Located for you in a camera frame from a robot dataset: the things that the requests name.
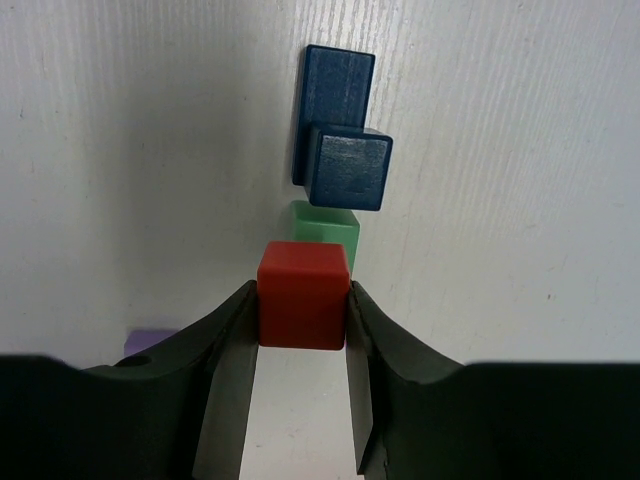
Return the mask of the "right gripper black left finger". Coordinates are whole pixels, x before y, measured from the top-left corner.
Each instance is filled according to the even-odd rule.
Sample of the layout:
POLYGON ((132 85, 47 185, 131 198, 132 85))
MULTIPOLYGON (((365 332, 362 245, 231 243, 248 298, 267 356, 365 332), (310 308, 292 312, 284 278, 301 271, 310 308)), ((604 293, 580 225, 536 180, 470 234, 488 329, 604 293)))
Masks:
POLYGON ((235 479, 258 353, 257 286, 113 365, 1 359, 5 479, 235 479))

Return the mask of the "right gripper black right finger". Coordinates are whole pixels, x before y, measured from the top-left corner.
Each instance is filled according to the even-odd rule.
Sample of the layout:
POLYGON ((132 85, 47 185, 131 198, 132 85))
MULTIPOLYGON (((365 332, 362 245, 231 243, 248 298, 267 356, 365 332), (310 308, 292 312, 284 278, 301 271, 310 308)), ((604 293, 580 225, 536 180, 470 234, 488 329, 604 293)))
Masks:
POLYGON ((359 284, 346 312, 357 472, 367 479, 635 479, 635 363, 458 363, 359 284))

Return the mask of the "purple wood block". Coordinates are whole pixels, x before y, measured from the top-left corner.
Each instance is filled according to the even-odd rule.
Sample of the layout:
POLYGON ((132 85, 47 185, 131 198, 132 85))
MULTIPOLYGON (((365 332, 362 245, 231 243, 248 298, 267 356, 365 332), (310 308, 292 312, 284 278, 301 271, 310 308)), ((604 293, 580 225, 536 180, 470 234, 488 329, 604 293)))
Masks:
POLYGON ((175 333, 177 333, 176 329, 134 329, 128 334, 124 343, 124 357, 137 355, 175 333))

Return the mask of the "red wood block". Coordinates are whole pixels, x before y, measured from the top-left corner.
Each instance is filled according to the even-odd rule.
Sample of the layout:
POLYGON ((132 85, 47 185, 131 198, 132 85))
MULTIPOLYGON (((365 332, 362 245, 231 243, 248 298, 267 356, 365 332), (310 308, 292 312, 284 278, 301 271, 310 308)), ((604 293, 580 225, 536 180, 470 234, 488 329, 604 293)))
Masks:
POLYGON ((257 270, 259 343, 277 348, 342 349, 350 285, 342 245, 269 243, 257 270))

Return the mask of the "green wood block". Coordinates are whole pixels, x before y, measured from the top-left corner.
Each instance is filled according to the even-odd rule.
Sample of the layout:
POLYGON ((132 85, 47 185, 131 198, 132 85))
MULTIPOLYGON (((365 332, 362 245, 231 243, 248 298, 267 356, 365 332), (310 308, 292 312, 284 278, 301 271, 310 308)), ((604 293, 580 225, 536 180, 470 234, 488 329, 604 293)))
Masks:
POLYGON ((346 252, 349 270, 353 272, 360 223, 348 209, 316 207, 307 201, 290 204, 290 238, 293 241, 341 244, 346 252))

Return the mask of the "teal small wood block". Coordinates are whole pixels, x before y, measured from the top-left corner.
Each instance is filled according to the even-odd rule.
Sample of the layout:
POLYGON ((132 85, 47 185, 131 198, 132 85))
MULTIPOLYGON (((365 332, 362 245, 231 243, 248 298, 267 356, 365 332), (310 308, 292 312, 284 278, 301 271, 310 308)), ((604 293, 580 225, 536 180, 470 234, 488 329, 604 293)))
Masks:
POLYGON ((380 210, 392 148, 393 139, 374 129, 312 123, 303 181, 309 203, 380 210))

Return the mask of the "dark blue wood block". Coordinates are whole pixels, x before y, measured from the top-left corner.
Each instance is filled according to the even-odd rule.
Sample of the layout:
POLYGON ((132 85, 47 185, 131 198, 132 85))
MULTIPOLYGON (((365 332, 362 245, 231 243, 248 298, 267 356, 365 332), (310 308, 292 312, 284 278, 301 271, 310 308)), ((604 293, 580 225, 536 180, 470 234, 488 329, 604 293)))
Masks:
POLYGON ((303 49, 295 103, 293 184, 304 182, 312 123, 365 125, 375 60, 371 53, 329 46, 309 44, 303 49))

